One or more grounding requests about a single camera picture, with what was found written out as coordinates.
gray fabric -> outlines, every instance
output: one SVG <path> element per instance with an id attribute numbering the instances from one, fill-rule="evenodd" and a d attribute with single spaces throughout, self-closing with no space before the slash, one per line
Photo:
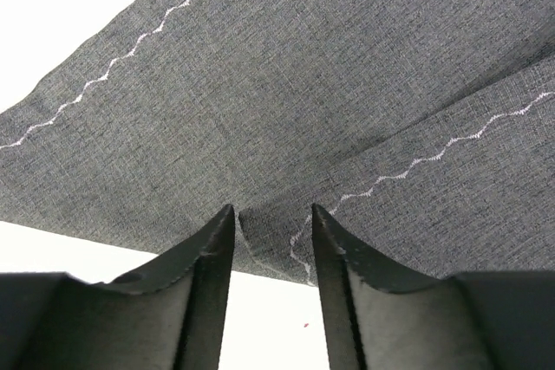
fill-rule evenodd
<path id="1" fill-rule="evenodd" d="M 233 203 L 244 211 L 235 269 L 306 282 L 311 202 L 332 208 L 555 89 L 552 0 L 169 9 L 184 1 L 136 0 L 0 114 L 2 220 L 161 252 Z M 2 147 L 146 33 L 52 125 Z M 373 200 L 345 201 L 338 219 L 435 275 L 552 267 L 552 111 L 550 95 L 525 117 L 497 120 L 483 139 L 450 148 L 456 159 L 379 184 L 387 190 Z"/>

white background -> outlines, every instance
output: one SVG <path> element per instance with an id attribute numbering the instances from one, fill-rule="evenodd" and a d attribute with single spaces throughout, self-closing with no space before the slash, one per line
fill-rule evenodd
<path id="1" fill-rule="evenodd" d="M 0 0 L 0 112 L 132 1 Z M 153 257 L 0 222 L 0 272 L 109 282 Z M 220 369 L 285 368 L 329 368 L 317 289 L 232 272 Z"/>

